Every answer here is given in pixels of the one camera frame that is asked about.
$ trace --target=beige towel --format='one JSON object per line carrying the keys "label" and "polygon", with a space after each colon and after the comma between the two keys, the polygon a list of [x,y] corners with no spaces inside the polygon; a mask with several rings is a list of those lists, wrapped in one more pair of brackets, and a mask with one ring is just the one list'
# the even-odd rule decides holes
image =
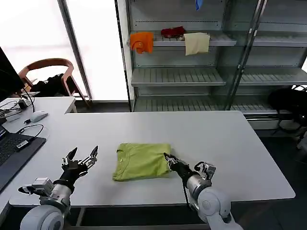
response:
{"label": "beige towel", "polygon": [[210,36],[205,33],[184,34],[186,41],[186,56],[198,53],[208,53]]}

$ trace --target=glass cabinet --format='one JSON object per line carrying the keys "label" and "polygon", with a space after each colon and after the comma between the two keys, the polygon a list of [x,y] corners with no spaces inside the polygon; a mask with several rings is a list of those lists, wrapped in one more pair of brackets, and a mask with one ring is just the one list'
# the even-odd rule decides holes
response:
{"label": "glass cabinet", "polygon": [[[118,1],[127,87],[135,112],[239,110],[275,115],[268,95],[307,84],[307,1]],[[185,55],[185,42],[161,30],[210,35],[209,52]],[[129,35],[152,32],[153,52],[130,50]]]}

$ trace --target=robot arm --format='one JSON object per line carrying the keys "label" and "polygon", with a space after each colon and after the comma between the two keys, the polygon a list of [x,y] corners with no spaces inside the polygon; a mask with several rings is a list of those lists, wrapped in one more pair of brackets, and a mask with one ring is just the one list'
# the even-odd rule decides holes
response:
{"label": "robot arm", "polygon": [[195,171],[184,161],[173,155],[164,154],[169,168],[181,177],[184,187],[190,193],[190,205],[202,221],[212,230],[242,230],[231,215],[229,198],[211,187],[215,167],[203,161],[195,165]]}
{"label": "robot arm", "polygon": [[20,187],[18,191],[40,196],[40,206],[31,209],[23,218],[20,230],[62,230],[64,219],[69,213],[70,196],[74,191],[76,180],[88,173],[97,161],[98,146],[90,156],[73,160],[77,148],[63,158],[63,174],[54,181],[48,178],[37,178],[32,184]]}

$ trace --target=laptop keyboard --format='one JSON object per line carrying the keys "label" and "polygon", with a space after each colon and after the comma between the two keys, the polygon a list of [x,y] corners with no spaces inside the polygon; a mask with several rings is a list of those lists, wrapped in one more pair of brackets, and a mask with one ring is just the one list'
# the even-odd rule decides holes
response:
{"label": "laptop keyboard", "polygon": [[16,145],[20,144],[28,138],[24,137],[13,137],[9,138],[6,142],[1,143],[0,145],[0,166],[5,163],[5,161],[16,152]]}

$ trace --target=metal pole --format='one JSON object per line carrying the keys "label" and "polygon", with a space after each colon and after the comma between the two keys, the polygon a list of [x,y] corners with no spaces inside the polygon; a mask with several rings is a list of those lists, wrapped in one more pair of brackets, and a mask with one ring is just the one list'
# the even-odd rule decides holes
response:
{"label": "metal pole", "polygon": [[116,10],[117,24],[118,24],[118,33],[119,33],[119,40],[120,40],[121,55],[123,57],[124,74],[125,74],[126,89],[127,89],[127,95],[128,95],[128,105],[129,105],[129,111],[132,112],[129,83],[128,83],[128,76],[127,76],[127,70],[126,70],[125,52],[124,52],[123,39],[122,39],[122,36],[121,36],[121,27],[120,27],[120,21],[119,21],[119,11],[118,11],[117,0],[114,0],[114,3],[115,3],[115,10]]}
{"label": "metal pole", "polygon": [[250,22],[250,29],[249,29],[249,32],[248,32],[247,37],[246,37],[246,43],[243,47],[243,52],[242,52],[241,58],[239,60],[239,65],[238,65],[237,70],[235,72],[235,76],[234,76],[234,79],[233,79],[233,82],[232,82],[232,86],[231,86],[231,88],[228,92],[228,95],[227,95],[227,102],[225,104],[224,110],[230,110],[230,107],[231,107],[231,105],[234,101],[236,91],[239,87],[241,77],[242,77],[242,74],[243,74],[244,69],[245,69],[245,65],[248,61],[249,54],[250,54],[251,49],[253,47],[253,43],[254,43],[254,40],[255,40],[255,37],[256,37],[256,34],[257,34],[257,30],[258,30],[258,27],[260,25],[260,20],[261,20],[261,17],[263,15],[266,4],[267,4],[267,0],[258,0],[258,4],[255,8],[253,18]]}
{"label": "metal pole", "polygon": [[71,23],[71,17],[70,17],[70,14],[69,14],[67,2],[66,2],[66,0],[58,0],[58,4],[59,4],[59,9],[61,11],[62,18],[63,18],[64,24],[65,24],[67,35],[68,35],[69,41],[71,43],[72,51],[73,51],[73,54],[76,58],[77,65],[78,65],[83,83],[85,85],[85,90],[87,92],[89,99],[92,100],[91,89],[90,89],[90,86],[88,84],[87,76],[86,76],[84,66],[83,66],[83,62],[82,62],[82,57],[81,57],[81,54],[80,54],[80,51],[79,51],[79,46],[78,46],[77,39],[76,39],[76,36],[75,36],[75,32],[74,32],[74,29],[73,29],[73,26],[72,26],[72,23]]}

